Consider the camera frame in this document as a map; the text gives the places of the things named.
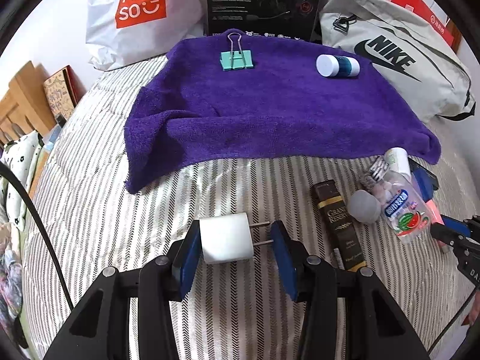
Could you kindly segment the person's right hand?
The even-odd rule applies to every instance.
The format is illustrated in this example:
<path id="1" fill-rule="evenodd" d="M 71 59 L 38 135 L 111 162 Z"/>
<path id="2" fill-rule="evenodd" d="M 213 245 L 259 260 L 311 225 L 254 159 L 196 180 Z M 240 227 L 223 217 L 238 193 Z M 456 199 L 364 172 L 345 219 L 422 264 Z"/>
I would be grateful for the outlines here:
<path id="1" fill-rule="evenodd" d="M 471 310 L 468 314 L 468 324 L 473 326 L 480 313 L 480 292 L 476 291 Z"/>

